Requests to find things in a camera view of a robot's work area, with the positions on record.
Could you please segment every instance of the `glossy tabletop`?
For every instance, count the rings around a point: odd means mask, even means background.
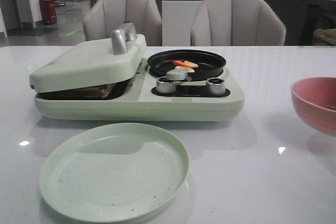
[[[1,224],[81,223],[42,199],[41,167],[67,139],[117,122],[46,118],[29,87],[30,73],[70,48],[0,48]],[[225,57],[245,104],[228,122],[142,122],[176,135],[191,165],[176,199],[146,223],[336,223],[336,137],[305,125],[290,95],[296,80],[336,77],[336,48],[193,49]]]

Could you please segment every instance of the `grill knob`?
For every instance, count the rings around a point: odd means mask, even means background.
[[[226,91],[225,81],[219,78],[206,80],[205,92],[211,95],[222,95]]]
[[[159,77],[156,80],[156,90],[161,94],[171,94],[176,91],[175,81],[168,80],[166,76]]]

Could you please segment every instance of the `chair backrest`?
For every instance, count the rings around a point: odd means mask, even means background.
[[[86,41],[110,38],[124,22],[134,23],[148,46],[161,45],[162,19],[155,0],[98,0],[83,21]]]
[[[203,0],[192,46],[282,46],[286,27],[263,0]]]

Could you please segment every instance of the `white cabinet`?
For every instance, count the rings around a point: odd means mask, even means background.
[[[190,46],[190,30],[202,0],[162,0],[162,45]]]

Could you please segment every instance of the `mint green plate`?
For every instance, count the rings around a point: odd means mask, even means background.
[[[59,213],[87,222],[132,222],[163,210],[186,180],[189,157],[161,128],[110,124],[61,144],[40,174],[44,200]]]

